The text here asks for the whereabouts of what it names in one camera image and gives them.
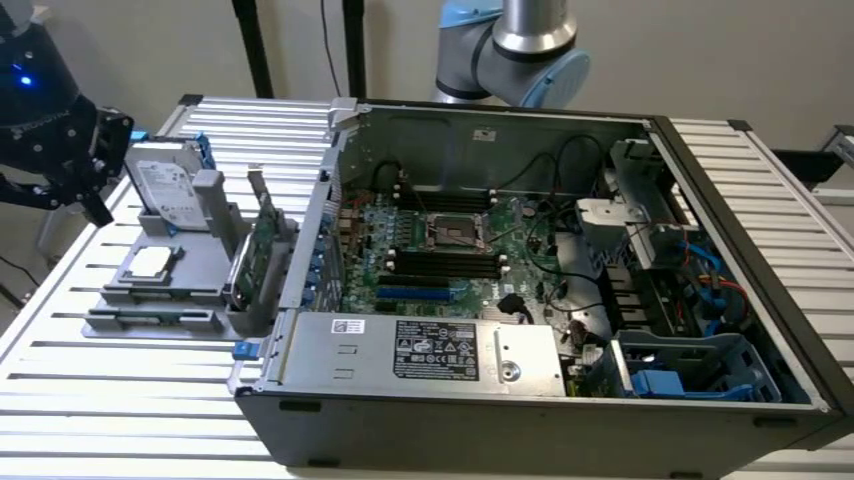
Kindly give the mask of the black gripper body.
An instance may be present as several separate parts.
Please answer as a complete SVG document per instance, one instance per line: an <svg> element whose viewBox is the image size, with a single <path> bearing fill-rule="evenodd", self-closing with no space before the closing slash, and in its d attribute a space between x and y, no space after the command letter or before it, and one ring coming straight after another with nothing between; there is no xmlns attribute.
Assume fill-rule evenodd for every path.
<svg viewBox="0 0 854 480"><path fill-rule="evenodd" d="M92 186L99 113L44 26L2 21L2 164Z"/></svg>

